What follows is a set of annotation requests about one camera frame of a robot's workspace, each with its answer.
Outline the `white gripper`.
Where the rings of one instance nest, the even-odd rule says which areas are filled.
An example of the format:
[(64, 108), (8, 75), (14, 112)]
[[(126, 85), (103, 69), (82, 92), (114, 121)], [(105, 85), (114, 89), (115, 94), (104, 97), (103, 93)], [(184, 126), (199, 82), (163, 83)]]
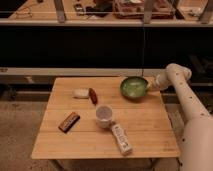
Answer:
[(170, 81), (166, 73), (158, 74), (152, 83), (148, 83), (146, 86), (146, 91), (161, 91), (166, 90), (170, 86)]

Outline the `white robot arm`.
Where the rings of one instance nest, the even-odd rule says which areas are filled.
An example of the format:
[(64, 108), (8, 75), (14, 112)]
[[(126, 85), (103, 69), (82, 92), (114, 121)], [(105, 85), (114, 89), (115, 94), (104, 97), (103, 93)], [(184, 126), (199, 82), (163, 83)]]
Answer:
[(187, 81), (189, 68), (171, 63), (148, 85), (149, 91), (173, 86), (186, 124), (180, 143), (180, 171), (213, 171), (213, 116), (192, 91)]

